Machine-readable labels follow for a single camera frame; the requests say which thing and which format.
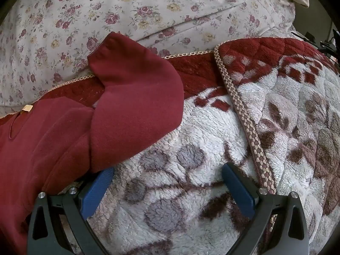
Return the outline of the dark red sweater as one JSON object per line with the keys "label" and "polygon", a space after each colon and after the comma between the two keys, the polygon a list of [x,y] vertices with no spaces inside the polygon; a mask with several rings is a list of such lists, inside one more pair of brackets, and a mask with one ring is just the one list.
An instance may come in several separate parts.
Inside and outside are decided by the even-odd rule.
{"label": "dark red sweater", "polygon": [[104,91],[91,105],[38,101],[1,125],[1,253],[27,252],[27,216],[37,195],[56,195],[87,172],[121,163],[175,130],[184,90],[175,68],[137,42],[110,33],[88,57]]}

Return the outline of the floral duvet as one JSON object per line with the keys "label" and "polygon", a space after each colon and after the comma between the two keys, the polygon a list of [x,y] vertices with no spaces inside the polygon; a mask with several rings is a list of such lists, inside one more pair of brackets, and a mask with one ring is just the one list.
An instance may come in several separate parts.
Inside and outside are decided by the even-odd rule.
{"label": "floral duvet", "polygon": [[1,23],[1,115],[85,75],[111,32],[167,57],[287,37],[294,19],[291,0],[17,0]]}

